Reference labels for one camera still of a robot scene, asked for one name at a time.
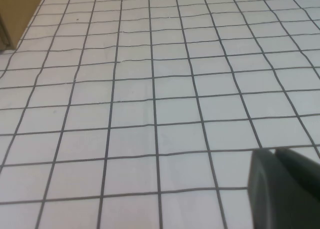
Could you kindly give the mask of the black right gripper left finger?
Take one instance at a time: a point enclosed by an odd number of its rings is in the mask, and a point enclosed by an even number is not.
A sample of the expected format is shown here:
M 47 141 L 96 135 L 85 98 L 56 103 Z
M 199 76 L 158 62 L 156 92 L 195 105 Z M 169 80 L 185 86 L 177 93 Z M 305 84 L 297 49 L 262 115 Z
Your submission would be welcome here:
M 247 192 L 255 229 L 292 229 L 291 206 L 297 184 L 267 150 L 251 155 Z

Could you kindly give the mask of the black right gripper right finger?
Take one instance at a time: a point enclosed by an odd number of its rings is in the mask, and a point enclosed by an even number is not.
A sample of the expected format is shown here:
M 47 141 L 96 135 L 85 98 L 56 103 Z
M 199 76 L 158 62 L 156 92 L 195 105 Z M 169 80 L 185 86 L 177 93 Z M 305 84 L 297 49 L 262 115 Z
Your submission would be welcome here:
M 289 148 L 276 150 L 275 156 L 288 171 L 297 188 L 290 198 L 292 229 L 320 227 L 320 165 Z

